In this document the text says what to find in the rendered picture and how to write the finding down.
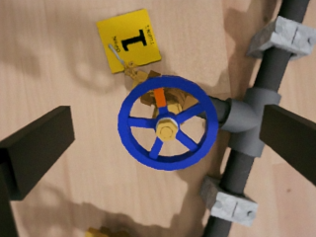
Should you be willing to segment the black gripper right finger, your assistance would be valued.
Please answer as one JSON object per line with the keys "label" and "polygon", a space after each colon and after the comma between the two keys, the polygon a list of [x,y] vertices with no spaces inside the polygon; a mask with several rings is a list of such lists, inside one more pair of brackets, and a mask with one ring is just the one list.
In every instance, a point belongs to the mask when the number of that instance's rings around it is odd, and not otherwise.
{"label": "black gripper right finger", "polygon": [[316,122],[265,104],[259,139],[316,188]]}

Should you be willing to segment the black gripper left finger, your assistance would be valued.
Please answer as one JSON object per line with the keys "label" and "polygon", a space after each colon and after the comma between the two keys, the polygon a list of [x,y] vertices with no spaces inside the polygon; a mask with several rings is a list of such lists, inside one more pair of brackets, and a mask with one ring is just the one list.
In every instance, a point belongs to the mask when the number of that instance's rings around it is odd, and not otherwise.
{"label": "black gripper left finger", "polygon": [[10,201],[22,201],[74,141],[70,106],[0,140],[0,237],[20,237]]}

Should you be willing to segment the yellow tag with chain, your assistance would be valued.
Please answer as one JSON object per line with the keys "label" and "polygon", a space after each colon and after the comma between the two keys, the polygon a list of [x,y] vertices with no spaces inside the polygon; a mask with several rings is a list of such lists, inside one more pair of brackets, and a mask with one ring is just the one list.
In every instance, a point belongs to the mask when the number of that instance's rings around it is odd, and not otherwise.
{"label": "yellow tag with chain", "polygon": [[136,75],[135,67],[161,60],[146,10],[105,20],[96,26],[112,74],[124,71],[138,85],[145,81]]}

